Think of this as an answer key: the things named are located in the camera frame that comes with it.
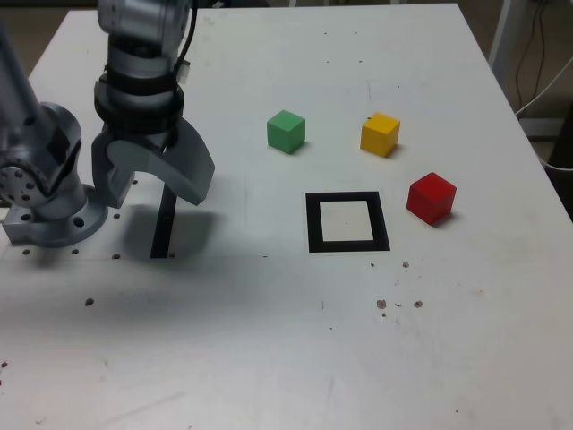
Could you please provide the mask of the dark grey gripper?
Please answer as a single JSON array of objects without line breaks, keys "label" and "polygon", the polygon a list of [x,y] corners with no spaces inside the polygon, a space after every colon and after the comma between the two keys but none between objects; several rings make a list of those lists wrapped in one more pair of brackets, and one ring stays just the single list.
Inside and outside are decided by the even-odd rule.
[{"label": "dark grey gripper", "polygon": [[195,206],[205,200],[215,165],[190,124],[137,127],[133,136],[136,143],[115,141],[104,127],[91,145],[94,186],[108,207],[122,207],[136,172],[155,176]]}]

